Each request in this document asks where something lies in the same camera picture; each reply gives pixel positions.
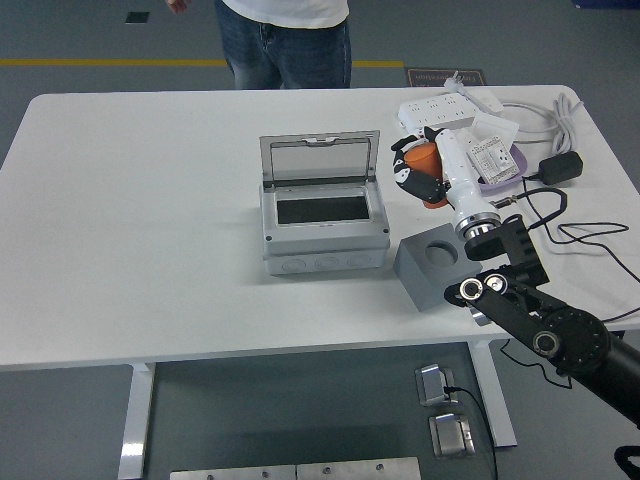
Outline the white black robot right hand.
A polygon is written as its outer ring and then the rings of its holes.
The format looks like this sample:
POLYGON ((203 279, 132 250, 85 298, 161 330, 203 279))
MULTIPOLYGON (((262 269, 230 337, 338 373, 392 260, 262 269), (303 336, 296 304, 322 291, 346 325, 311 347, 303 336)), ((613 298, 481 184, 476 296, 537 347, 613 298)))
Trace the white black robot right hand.
POLYGON ((500 225, 497 208, 482 197, 467 156, 451 130, 424 127, 398 140, 391 150, 396 184, 431 205, 446 200, 454 210, 452 225, 460 239, 469 240, 500 225), (434 146, 439 155, 440 176, 421 172, 408 162, 409 151, 425 145, 434 146))

